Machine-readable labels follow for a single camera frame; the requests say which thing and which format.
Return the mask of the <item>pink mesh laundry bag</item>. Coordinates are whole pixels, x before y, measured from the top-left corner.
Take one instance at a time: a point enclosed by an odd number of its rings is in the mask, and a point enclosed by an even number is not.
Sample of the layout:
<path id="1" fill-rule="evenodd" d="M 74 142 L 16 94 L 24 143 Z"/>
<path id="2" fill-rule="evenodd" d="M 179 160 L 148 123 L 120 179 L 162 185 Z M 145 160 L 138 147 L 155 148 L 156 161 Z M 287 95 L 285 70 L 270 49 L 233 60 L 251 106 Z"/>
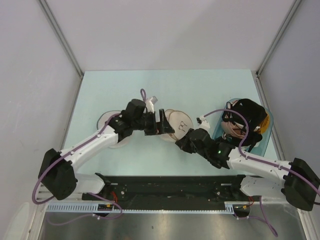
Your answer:
<path id="1" fill-rule="evenodd" d="M 160 135 L 160 138 L 163 141 L 176 142 L 182 139 L 189 129 L 194 128 L 192 119 L 185 112 L 181 110 L 167 109 L 164 113 L 169 124 L 174 129 L 174 133 Z"/>

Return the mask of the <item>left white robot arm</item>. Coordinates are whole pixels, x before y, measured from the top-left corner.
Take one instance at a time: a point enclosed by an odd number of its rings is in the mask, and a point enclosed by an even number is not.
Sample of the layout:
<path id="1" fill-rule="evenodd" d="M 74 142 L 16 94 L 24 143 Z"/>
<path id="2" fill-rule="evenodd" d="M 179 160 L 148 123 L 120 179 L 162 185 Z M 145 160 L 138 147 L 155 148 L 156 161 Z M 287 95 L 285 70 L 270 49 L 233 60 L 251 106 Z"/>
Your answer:
<path id="1" fill-rule="evenodd" d="M 68 198 L 76 190 L 93 193 L 100 200 L 107 199 L 111 188 L 100 176 L 76 175 L 76 171 L 100 151 L 119 144 L 134 131 L 143 131 L 146 136 L 175 133 L 165 111 L 160 109 L 158 115 L 159 120 L 151 98 L 132 99 L 126 109 L 111 115 L 92 136 L 71 148 L 49 149 L 44 154 L 36 185 L 44 185 L 57 200 Z"/>

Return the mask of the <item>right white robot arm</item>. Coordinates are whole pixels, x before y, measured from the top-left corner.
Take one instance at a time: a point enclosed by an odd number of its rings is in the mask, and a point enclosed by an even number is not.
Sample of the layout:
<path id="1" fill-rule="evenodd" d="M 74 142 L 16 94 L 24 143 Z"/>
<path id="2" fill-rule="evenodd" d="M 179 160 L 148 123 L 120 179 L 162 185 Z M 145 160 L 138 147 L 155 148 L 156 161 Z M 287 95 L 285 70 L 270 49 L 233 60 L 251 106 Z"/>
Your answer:
<path id="1" fill-rule="evenodd" d="M 267 186 L 259 186 L 250 177 L 230 188 L 231 196 L 242 201 L 247 196 L 271 196 L 285 199 L 292 206 L 312 211 L 319 195 L 320 179 L 308 163 L 300 158 L 293 161 L 270 160 L 222 141 L 214 140 L 202 129 L 189 129 L 175 144 L 189 154 L 198 154 L 212 166 L 244 171 L 262 177 Z"/>

